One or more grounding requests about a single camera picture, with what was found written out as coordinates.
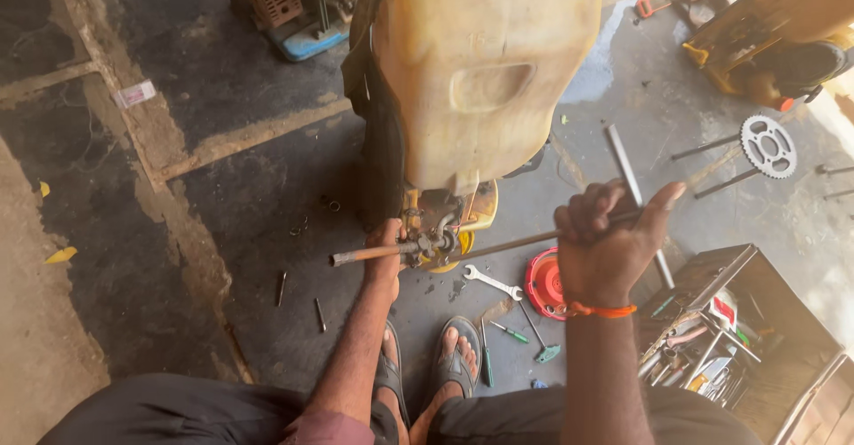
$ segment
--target fingernail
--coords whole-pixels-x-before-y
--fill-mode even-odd
[[[667,204],[665,205],[665,210],[667,210],[667,211],[673,210],[673,208],[677,205],[677,199],[679,199],[679,197],[682,196],[683,193],[685,193],[685,190],[687,188],[688,187],[685,186],[685,183],[680,183],[680,187],[677,190],[676,194],[674,194],[673,196],[670,197],[670,199],[667,200]]]

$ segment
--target dirty floor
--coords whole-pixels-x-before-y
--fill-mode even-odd
[[[475,246],[547,231],[557,205],[615,177],[603,123],[617,124],[649,196],[669,181],[696,192],[747,170],[737,144],[669,156],[766,113],[796,141],[795,175],[686,196],[665,254],[677,270],[700,251],[756,243],[836,338],[854,345],[854,205],[821,198],[854,181],[814,172],[851,165],[843,133],[828,124],[841,117],[833,98],[781,116],[722,96],[681,52],[687,31],[677,18],[635,23],[635,1],[604,0],[600,37],[558,105],[542,164],[500,181],[495,224]],[[346,45],[287,63],[228,0],[0,3],[0,441],[34,443],[85,396],[139,373],[310,390],[361,275],[357,265],[326,265],[329,253],[364,240],[364,123],[342,96]],[[146,79],[155,98],[124,111],[113,104],[112,93]],[[552,245],[471,263],[521,284],[527,260]],[[70,247],[70,260],[43,263]],[[647,271],[635,301],[658,286]],[[403,271],[390,319],[407,401],[421,403],[435,334],[454,315],[491,317],[532,339],[522,346],[487,329],[497,385],[479,395],[534,378],[560,384],[572,357],[534,363],[539,348],[519,307],[459,270]],[[558,322],[532,317],[544,341],[563,343]]]

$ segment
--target toolbox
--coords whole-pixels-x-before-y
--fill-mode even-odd
[[[686,359],[692,353],[696,355],[698,348],[707,348],[717,330],[702,320],[700,313],[726,288],[738,301],[744,329],[760,337],[750,340],[739,330],[742,338],[752,341],[746,347],[761,363],[737,349],[735,340],[721,338],[715,350],[732,357],[731,362],[725,362],[729,363],[725,377],[733,380],[733,385],[718,385],[725,388],[721,393],[713,390],[704,395],[729,409],[769,445],[824,443],[827,438],[831,439],[827,445],[854,441],[854,407],[850,404],[854,401],[854,363],[755,245],[697,254],[678,271],[674,281],[676,288],[659,290],[639,309],[641,363],[658,358],[661,353],[657,352],[667,348],[662,346],[668,339],[673,342],[676,336],[686,336],[687,326],[698,330],[698,324],[705,324],[708,330],[675,348],[683,350]],[[659,369],[662,372],[657,378],[665,375],[663,364],[655,367],[647,367],[652,370],[650,376]],[[736,373],[741,381],[735,380]]]

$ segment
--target person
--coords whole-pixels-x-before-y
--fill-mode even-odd
[[[412,423],[387,320],[399,288],[400,261],[392,256],[366,262],[347,324],[307,400],[279,388],[139,376],[84,400],[39,443],[758,445],[749,428],[706,398],[643,390],[637,378],[628,292],[661,247],[684,191],[683,183],[664,186],[635,223],[608,223],[609,213],[630,209],[619,181],[592,184],[555,211],[564,297],[600,311],[565,322],[565,387],[474,397],[480,342],[469,320],[454,317],[436,344],[432,398]],[[400,220],[390,219],[367,244],[392,245],[399,229]]]

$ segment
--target blue base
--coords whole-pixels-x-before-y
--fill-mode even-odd
[[[320,54],[350,36],[350,26],[340,22],[333,23],[326,35],[317,39],[315,36],[319,29],[320,23],[310,24],[285,39],[277,36],[275,28],[267,30],[266,33],[284,56],[295,62]]]

